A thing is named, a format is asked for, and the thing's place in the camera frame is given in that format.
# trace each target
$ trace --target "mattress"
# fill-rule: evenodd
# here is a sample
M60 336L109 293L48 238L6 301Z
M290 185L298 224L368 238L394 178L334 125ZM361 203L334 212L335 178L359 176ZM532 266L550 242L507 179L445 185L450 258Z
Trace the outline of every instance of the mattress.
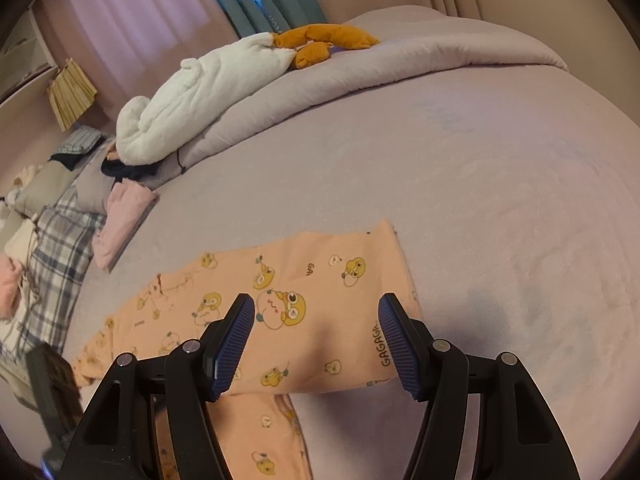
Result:
M639 156L638 127L552 66L459 68L350 94L161 187L113 272L90 266L64 356L203 246L388 218L433 335L519 355L581 478L599 479L640 419ZM401 478L424 407L397 383L292 398L316 480ZM468 414L459 478L476 400Z

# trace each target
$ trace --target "pleated yellow lampshade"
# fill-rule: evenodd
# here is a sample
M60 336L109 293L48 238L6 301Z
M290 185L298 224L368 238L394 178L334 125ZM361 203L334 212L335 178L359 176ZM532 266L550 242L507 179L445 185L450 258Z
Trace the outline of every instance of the pleated yellow lampshade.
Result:
M94 103L98 91L73 59L49 83L47 95L62 130L67 130Z

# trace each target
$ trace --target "plaid fabric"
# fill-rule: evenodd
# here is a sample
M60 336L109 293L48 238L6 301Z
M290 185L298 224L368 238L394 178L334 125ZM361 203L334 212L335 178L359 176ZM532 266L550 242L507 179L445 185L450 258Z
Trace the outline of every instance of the plaid fabric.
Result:
M93 256L91 240L105 217L76 208L76 188L70 187L54 206L43 209L38 220L38 246L31 255L29 273L39 299L20 327L20 338L10 354L2 358L22 361L40 342L62 352L66 331L80 294L84 275Z
M100 141L103 134L90 126L80 126L51 155L84 155Z

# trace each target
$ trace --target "plush toy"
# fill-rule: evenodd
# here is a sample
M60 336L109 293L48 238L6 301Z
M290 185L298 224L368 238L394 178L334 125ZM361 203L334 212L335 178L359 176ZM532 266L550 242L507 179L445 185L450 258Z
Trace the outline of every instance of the plush toy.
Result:
M317 23L273 35L274 46L296 48L291 63L297 69L323 62L331 57L332 45L348 50L370 48L380 43L364 30L351 25Z

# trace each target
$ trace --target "pink curtain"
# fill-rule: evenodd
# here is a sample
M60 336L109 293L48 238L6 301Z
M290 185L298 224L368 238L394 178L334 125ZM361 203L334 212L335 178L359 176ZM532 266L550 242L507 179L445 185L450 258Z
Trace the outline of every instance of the pink curtain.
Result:
M37 0L34 13L56 62L79 63L111 120L182 59L238 39L216 0Z

